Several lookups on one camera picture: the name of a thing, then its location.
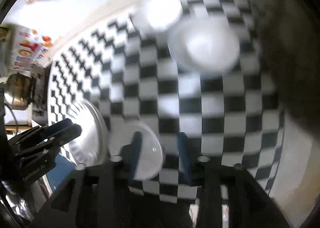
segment checkerboard pattern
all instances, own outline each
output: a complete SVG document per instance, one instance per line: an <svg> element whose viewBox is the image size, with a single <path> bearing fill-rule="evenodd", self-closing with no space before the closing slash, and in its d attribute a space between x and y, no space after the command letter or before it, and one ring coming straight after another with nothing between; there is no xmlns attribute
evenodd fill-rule
<svg viewBox="0 0 320 228"><path fill-rule="evenodd" d="M152 180L134 182L137 194L195 203L178 156L177 132L185 132L199 154L217 164L242 163L269 192L282 149L284 115L275 86L257 54L248 0L181 0L183 18L220 17L240 39L240 58L228 74L203 76L179 68L164 36L147 38L132 25L133 8L100 21L63 48L52 64L48 118L65 118L74 99L93 102L109 130L139 119L159 137L166 153ZM61 154L75 162L68 145Z"/></svg>

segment stainless steel pot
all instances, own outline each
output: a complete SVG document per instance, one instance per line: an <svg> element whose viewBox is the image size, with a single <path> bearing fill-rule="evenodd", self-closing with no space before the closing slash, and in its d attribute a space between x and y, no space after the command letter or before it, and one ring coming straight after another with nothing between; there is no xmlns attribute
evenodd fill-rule
<svg viewBox="0 0 320 228"><path fill-rule="evenodd" d="M34 79L22 75L9 76L4 92L4 101L13 110L25 110L31 102Z"/></svg>

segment white bowl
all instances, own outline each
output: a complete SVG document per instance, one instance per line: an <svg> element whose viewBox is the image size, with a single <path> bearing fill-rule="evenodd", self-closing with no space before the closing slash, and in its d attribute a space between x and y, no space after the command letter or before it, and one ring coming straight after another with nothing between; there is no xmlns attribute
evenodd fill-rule
<svg viewBox="0 0 320 228"><path fill-rule="evenodd" d="M135 120L122 126L117 126L117 130L111 133L109 153L110 156L119 155L121 148L131 143L136 131L142 133L142 147L134 180L152 179L160 172L164 155L158 138L144 123Z"/></svg>
<svg viewBox="0 0 320 228"><path fill-rule="evenodd" d="M168 33L168 48L178 66L221 75L239 59L239 38L225 18L186 19Z"/></svg>
<svg viewBox="0 0 320 228"><path fill-rule="evenodd" d="M133 15L132 24L142 34L167 31L182 16L180 0L143 0Z"/></svg>

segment blue surface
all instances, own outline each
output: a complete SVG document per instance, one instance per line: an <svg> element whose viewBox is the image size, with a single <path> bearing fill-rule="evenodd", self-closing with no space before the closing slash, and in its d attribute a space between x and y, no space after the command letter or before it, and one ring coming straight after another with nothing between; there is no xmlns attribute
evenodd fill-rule
<svg viewBox="0 0 320 228"><path fill-rule="evenodd" d="M56 159L56 167L47 173L52 191L56 190L59 184L74 170L75 164L68 161L66 158L58 154Z"/></svg>

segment black cable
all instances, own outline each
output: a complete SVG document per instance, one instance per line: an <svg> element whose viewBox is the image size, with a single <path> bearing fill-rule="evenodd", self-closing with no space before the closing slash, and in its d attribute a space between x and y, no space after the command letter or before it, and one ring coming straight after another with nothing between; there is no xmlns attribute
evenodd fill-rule
<svg viewBox="0 0 320 228"><path fill-rule="evenodd" d="M3 184L0 182L1 188L0 188L0 199L3 202L3 205L5 207L5 209L7 210L10 218L15 222L15 224L19 227L19 228L26 228L24 226L24 224L18 219L18 216L14 213L14 211L11 209L7 199L5 198L5 194L4 194L4 189L5 187L3 186Z"/></svg>
<svg viewBox="0 0 320 228"><path fill-rule="evenodd" d="M17 133L18 133L18 121L17 121L17 119L16 119L16 117L15 117L12 109L9 107L9 105L7 105L6 103L4 103L4 105L5 105L6 107L8 107L8 109L10 110L10 112L11 112L11 114L12 114L12 117L13 117L15 123L16 123L16 133L15 133L15 135L17 135Z"/></svg>

